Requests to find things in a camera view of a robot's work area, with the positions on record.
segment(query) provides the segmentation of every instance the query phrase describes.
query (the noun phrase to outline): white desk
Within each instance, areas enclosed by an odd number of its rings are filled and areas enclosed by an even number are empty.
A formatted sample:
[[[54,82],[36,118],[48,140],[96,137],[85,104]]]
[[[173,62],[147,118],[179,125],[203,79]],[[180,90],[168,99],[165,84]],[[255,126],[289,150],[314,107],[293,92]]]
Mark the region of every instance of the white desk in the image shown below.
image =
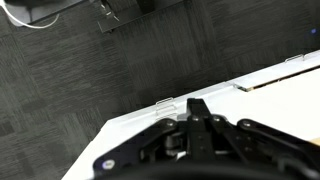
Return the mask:
[[[249,118],[304,140],[318,138],[320,137],[320,69],[249,92],[239,90],[234,83],[250,89],[319,65],[320,53],[315,52],[306,55],[305,58],[298,57],[278,66],[266,68],[256,75],[253,73],[178,97],[172,101],[172,106],[162,109],[158,116],[157,107],[151,106],[112,119],[104,125],[63,179],[93,178],[92,165],[97,157],[150,126],[161,118],[159,117],[161,115],[171,114],[171,118],[177,119],[176,114],[186,112],[188,98],[203,98],[212,113],[226,116],[233,124],[242,118]]]

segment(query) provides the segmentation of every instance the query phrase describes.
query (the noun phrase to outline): metal clip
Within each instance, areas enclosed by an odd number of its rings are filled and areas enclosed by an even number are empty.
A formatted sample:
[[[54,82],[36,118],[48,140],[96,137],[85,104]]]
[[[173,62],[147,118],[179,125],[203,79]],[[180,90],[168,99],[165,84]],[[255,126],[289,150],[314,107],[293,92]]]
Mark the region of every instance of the metal clip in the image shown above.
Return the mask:
[[[177,116],[177,114],[177,107],[175,106],[174,99],[172,97],[156,103],[156,120],[170,116]]]
[[[304,61],[304,55],[303,54],[299,54],[297,56],[294,56],[294,57],[286,59],[284,62],[287,63],[288,61],[291,61],[291,60],[294,60],[294,59],[298,59],[298,58],[301,58],[301,57],[302,57],[302,61]]]

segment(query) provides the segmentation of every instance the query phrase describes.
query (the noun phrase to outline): black office chair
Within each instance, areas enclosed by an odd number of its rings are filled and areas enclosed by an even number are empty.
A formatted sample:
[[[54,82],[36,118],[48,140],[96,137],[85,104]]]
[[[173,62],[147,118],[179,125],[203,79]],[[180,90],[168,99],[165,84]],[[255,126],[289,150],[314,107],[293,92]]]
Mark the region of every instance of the black office chair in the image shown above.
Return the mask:
[[[24,6],[27,8],[39,7],[47,4],[55,4],[65,0],[5,0],[7,4],[13,6]]]

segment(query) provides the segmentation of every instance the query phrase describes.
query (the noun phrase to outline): white cable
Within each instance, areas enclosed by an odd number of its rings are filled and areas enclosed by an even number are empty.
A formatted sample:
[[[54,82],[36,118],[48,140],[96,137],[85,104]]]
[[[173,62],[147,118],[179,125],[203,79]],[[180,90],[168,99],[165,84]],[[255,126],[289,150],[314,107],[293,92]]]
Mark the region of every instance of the white cable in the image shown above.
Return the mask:
[[[0,6],[2,6],[3,10],[6,12],[6,14],[11,18],[13,19],[14,21],[16,21],[17,23],[23,25],[23,26],[26,26],[28,28],[32,28],[32,29],[45,29],[45,28],[48,28],[50,26],[52,26],[54,23],[57,22],[57,20],[59,19],[59,14],[56,16],[56,18],[54,19],[54,21],[48,25],[45,25],[45,26],[32,26],[32,25],[29,25],[29,24],[26,24],[24,22],[21,22],[19,19],[17,19],[16,17],[14,17],[7,9],[6,5],[5,5],[5,2],[4,0],[0,0]]]

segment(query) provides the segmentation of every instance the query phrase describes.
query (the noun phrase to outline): floor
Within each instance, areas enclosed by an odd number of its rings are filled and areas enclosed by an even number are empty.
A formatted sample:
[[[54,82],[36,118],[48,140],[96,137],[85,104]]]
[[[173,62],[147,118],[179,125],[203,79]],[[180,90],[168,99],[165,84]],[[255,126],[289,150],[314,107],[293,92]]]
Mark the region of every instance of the floor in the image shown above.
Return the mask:
[[[318,0],[190,0],[111,35],[99,18],[84,3],[31,30],[1,11],[0,179],[61,179],[107,120],[320,49]]]

